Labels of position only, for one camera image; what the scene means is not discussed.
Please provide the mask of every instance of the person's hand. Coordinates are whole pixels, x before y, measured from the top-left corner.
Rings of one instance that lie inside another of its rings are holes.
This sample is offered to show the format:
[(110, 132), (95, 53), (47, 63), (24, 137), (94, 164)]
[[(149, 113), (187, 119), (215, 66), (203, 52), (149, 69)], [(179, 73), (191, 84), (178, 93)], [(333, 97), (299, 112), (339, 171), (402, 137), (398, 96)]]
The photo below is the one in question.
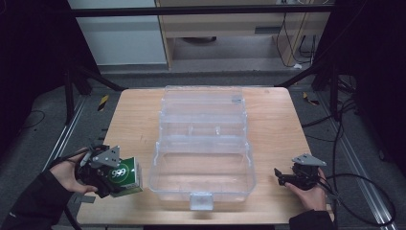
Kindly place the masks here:
[(69, 158), (69, 161), (63, 161), (50, 169), (50, 172), (59, 181), (60, 185), (69, 192), (86, 194), (98, 190), (94, 186), (79, 184), (75, 179), (75, 165), (79, 164), (79, 160), (84, 154), (73, 156)]
[[(319, 168), (319, 175), (322, 183), (326, 182), (325, 174)], [(304, 191), (290, 183), (284, 184), (290, 191), (296, 194), (301, 200), (304, 208), (309, 211), (325, 211), (326, 210), (326, 193), (320, 185), (314, 186), (312, 189)]]

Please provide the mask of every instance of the person's left hand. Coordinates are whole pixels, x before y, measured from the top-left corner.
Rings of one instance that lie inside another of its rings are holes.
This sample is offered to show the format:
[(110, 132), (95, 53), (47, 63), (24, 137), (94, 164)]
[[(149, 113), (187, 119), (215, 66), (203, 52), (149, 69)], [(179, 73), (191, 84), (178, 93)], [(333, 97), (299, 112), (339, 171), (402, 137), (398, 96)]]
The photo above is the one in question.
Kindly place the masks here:
[(75, 165), (79, 163), (84, 154), (73, 156), (69, 158), (70, 161), (63, 161), (50, 169), (50, 172), (59, 181), (60, 185), (69, 192), (86, 194), (98, 190), (98, 188), (91, 185), (79, 184), (75, 179)]

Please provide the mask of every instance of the person's right hand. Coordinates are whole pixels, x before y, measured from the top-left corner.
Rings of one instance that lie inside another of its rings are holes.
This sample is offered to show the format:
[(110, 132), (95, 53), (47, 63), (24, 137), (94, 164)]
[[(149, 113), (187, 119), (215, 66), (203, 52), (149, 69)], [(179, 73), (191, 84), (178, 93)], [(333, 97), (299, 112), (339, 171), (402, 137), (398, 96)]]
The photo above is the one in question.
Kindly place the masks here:
[[(319, 168), (319, 175), (323, 179), (321, 179), (322, 183), (326, 182), (325, 174)], [(301, 200), (303, 206), (307, 211), (315, 210), (315, 211), (325, 211), (326, 208), (326, 193), (320, 185), (314, 186), (312, 189), (304, 191), (299, 189), (298, 187), (294, 186), (290, 183), (285, 183), (286, 186), (290, 191), (296, 194), (299, 199)]]

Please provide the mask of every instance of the person's arm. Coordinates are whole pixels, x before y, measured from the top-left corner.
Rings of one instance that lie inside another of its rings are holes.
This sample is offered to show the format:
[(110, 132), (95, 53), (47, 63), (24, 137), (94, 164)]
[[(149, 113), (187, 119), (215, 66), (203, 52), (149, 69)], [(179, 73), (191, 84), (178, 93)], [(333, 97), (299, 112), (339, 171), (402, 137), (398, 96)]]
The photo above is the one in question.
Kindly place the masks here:
[(75, 162), (80, 157), (41, 173), (14, 203), (1, 229), (51, 229), (74, 192), (96, 192), (96, 187), (81, 185), (75, 179)]
[[(319, 169), (319, 175), (323, 178), (324, 183), (326, 178), (321, 169)], [(289, 220), (290, 230), (334, 229), (326, 211), (326, 192), (322, 187), (316, 185), (312, 189), (304, 191), (290, 183), (285, 183), (285, 186), (299, 197), (307, 210)]]

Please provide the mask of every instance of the black bar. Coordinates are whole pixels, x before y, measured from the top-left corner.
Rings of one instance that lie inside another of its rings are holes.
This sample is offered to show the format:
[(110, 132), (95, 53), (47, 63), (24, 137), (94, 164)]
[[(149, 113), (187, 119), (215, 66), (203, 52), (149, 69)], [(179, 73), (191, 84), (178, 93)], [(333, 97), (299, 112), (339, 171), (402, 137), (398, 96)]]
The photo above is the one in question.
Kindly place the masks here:
[(267, 13), (267, 12), (332, 12), (344, 10), (350, 6), (331, 4), (315, 5), (247, 5), (247, 6), (204, 6), (204, 7), (158, 7), (158, 8), (117, 8), (117, 9), (78, 9), (46, 13), (70, 15), (74, 17), (106, 16), (145, 16), (145, 15), (180, 15), (180, 14), (228, 14), (228, 13)]

